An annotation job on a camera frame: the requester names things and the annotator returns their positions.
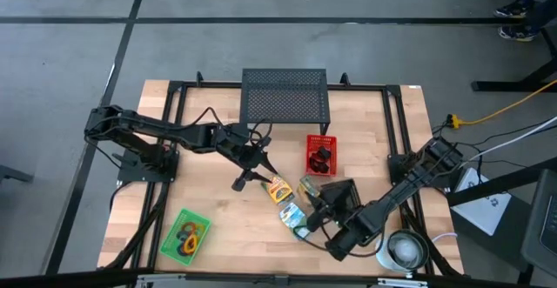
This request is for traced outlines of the black mesh tray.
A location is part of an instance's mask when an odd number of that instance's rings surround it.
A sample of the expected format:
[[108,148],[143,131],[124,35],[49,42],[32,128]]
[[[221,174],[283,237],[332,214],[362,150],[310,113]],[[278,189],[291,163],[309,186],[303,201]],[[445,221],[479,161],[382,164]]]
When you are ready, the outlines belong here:
[[[355,211],[361,206],[361,200],[353,179],[345,179],[329,184],[324,184],[321,186],[321,191],[319,194],[320,198],[325,202],[326,205],[333,207],[334,202],[338,199],[351,198],[355,203]],[[332,220],[339,221],[344,220],[344,218],[334,218],[332,215]]]

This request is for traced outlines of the person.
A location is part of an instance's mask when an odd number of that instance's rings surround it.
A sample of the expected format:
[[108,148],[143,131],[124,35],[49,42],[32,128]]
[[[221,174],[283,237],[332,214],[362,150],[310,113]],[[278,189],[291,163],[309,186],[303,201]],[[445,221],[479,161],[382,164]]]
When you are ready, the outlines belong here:
[[557,0],[546,0],[540,4],[536,4],[535,0],[515,0],[497,8],[493,14],[503,18],[523,18],[521,24],[499,27],[498,33],[505,39],[530,42],[543,27],[557,18]]

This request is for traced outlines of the black metal table frame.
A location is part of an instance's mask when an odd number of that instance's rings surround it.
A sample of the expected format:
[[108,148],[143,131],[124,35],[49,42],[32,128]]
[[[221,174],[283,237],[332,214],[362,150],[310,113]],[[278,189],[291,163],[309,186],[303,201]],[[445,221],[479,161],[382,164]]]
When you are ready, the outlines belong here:
[[[146,80],[138,112],[162,117],[167,88],[171,81]],[[202,81],[199,87],[186,83],[183,123],[190,123],[211,106],[223,123],[237,122],[241,104],[241,83]],[[327,135],[337,138],[337,177],[355,180],[363,203],[380,198],[391,187],[387,155],[417,150],[431,138],[425,99],[420,86],[377,86],[329,84],[331,123]],[[306,135],[318,134],[317,124],[273,124],[272,142],[267,151],[272,165],[294,190],[305,175]],[[233,191],[232,181],[241,170],[217,153],[197,155],[181,146],[178,174],[170,183],[169,197],[160,224],[160,240],[155,226],[146,233],[137,267],[155,258],[155,271],[207,275],[360,276],[404,277],[388,271],[375,257],[346,257],[342,262],[329,253],[299,241],[279,218],[275,205],[260,187],[248,182],[241,192]],[[132,183],[117,195],[111,210],[97,266],[106,266],[123,250],[138,229],[147,184]],[[450,208],[444,196],[432,188],[420,190],[427,235],[455,233]],[[159,252],[173,222],[185,208],[211,220],[200,250],[189,266]]]

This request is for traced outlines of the red plastic basket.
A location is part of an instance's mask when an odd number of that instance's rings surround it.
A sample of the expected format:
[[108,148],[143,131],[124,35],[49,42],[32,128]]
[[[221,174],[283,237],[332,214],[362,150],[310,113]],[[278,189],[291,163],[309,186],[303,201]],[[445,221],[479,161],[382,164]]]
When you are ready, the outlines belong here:
[[[326,161],[328,166],[330,167],[329,171],[326,174],[316,173],[310,169],[309,159],[314,157],[320,160],[316,152],[320,146],[325,146],[331,153],[331,158]],[[306,154],[305,154],[305,172],[308,175],[317,175],[317,176],[336,176],[337,175],[337,138],[332,136],[322,136],[322,135],[308,135],[306,137]]]

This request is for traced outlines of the green blue crayon box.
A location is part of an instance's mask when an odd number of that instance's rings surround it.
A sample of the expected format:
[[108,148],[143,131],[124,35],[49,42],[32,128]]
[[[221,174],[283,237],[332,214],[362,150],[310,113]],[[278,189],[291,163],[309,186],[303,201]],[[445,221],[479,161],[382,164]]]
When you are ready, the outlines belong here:
[[306,228],[306,215],[295,203],[289,203],[279,213],[279,217],[296,238],[305,239],[310,234]]

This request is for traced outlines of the white cardboard box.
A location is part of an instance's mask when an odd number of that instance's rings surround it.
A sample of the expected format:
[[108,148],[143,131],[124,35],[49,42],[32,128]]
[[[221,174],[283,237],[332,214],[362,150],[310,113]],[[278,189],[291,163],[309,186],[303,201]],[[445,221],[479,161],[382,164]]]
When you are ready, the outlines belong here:
[[[478,172],[474,168],[467,168],[462,179],[456,186],[456,191],[460,192],[468,188],[473,188],[478,184],[485,184],[487,181],[488,178],[483,175],[478,175]],[[451,206],[451,209],[465,218],[469,223],[478,227],[488,236],[492,236],[510,200],[511,195],[505,192]]]

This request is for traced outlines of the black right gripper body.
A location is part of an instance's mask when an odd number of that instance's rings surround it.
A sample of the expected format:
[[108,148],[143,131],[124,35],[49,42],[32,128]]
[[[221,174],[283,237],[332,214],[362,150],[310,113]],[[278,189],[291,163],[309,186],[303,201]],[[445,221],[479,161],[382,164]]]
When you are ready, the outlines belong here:
[[341,229],[325,242],[325,247],[336,260],[343,260],[357,244],[367,246],[379,235],[379,211],[364,207],[355,211]]

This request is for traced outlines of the black perforated metal desk riser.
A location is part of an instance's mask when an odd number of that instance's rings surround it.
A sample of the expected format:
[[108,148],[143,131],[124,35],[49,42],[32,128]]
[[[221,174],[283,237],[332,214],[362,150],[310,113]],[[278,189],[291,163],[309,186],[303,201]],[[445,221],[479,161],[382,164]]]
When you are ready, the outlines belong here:
[[244,69],[239,121],[318,124],[324,136],[331,122],[326,70]]

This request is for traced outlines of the black desk frame bar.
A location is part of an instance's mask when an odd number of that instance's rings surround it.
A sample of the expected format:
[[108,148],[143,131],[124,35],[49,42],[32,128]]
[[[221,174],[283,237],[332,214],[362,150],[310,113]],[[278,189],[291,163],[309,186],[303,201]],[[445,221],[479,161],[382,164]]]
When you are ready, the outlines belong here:
[[478,184],[472,188],[448,194],[446,195],[446,200],[450,206],[455,206],[476,199],[486,198],[494,194],[500,194],[504,191],[533,183],[545,170],[557,171],[557,157],[528,166],[522,170],[493,178],[484,184]]

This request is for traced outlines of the yellow coil wrist keychain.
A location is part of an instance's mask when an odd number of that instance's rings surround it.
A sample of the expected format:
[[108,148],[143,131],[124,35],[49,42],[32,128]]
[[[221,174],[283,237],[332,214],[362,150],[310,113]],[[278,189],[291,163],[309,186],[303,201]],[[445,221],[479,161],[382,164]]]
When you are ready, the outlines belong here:
[[181,252],[185,255],[192,255],[198,247],[198,236],[191,234],[182,244]]

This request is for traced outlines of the purple coil wrist keychain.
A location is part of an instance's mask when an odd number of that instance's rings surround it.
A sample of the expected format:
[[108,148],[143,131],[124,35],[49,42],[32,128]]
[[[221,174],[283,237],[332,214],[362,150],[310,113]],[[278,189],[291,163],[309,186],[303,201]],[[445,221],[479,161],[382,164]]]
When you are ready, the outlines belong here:
[[179,231],[176,235],[178,240],[177,252],[180,256],[187,256],[185,252],[185,243],[189,236],[190,233],[188,231]]

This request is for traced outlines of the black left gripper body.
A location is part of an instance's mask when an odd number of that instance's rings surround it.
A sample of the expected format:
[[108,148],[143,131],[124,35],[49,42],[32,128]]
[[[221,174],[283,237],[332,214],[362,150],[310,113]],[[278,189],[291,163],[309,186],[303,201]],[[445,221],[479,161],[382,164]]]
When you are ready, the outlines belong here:
[[216,151],[243,170],[260,166],[258,152],[265,150],[268,137],[261,136],[246,125],[221,125],[216,131]]

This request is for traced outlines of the grey furniture foot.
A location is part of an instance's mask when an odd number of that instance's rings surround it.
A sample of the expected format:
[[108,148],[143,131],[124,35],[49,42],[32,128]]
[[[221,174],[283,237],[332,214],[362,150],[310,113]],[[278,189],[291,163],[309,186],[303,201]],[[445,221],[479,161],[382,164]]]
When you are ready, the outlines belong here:
[[14,179],[16,181],[29,183],[33,180],[33,178],[34,177],[31,174],[0,164],[0,184],[5,179]]

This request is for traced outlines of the green blue snack packet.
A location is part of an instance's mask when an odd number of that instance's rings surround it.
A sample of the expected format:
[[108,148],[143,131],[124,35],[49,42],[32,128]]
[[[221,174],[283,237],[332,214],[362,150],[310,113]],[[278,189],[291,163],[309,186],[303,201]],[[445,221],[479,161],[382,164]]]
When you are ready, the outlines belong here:
[[319,188],[312,183],[312,178],[309,175],[305,175],[299,180],[297,192],[301,197],[307,195],[317,197],[320,194]]

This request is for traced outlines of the yellow Crayola crayon box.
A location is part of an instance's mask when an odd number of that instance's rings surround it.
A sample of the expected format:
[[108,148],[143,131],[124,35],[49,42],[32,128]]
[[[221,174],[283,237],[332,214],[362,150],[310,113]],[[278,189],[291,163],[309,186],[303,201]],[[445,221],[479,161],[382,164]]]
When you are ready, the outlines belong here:
[[267,181],[261,181],[260,185],[276,205],[286,204],[294,199],[292,187],[281,176],[273,175]]

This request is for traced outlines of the green plastic basket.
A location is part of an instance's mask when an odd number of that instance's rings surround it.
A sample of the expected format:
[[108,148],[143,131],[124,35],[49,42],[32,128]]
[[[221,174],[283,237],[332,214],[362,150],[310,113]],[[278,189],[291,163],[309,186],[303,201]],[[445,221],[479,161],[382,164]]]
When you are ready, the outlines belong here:
[[[192,255],[180,256],[177,252],[178,240],[176,235],[179,231],[181,231],[182,225],[186,222],[193,222],[197,225],[196,231],[191,234],[196,234],[198,236],[198,247]],[[194,211],[189,211],[183,208],[175,218],[175,221],[170,228],[170,231],[168,232],[163,244],[161,245],[159,252],[162,255],[178,262],[179,264],[189,266],[196,257],[197,253],[200,251],[202,244],[205,241],[205,237],[207,236],[210,229],[210,219],[205,218],[204,216],[197,214]]]

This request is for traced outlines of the dark grey desk equipment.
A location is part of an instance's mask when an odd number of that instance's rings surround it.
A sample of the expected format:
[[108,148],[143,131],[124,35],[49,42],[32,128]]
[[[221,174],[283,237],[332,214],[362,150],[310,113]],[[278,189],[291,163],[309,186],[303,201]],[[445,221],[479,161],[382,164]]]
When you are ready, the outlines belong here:
[[557,173],[544,170],[537,182],[521,254],[557,278]]

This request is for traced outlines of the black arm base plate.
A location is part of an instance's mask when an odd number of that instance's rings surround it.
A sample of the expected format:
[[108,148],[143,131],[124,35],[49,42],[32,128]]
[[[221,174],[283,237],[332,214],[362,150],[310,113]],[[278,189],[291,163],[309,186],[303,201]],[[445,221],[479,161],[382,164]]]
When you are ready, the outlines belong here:
[[176,150],[167,151],[161,162],[145,162],[129,150],[123,156],[115,153],[112,156],[121,163],[117,179],[122,182],[173,182],[177,174],[179,152]]
[[435,176],[449,171],[453,165],[447,158],[411,153],[390,155],[387,167],[393,184],[408,182],[428,186]]

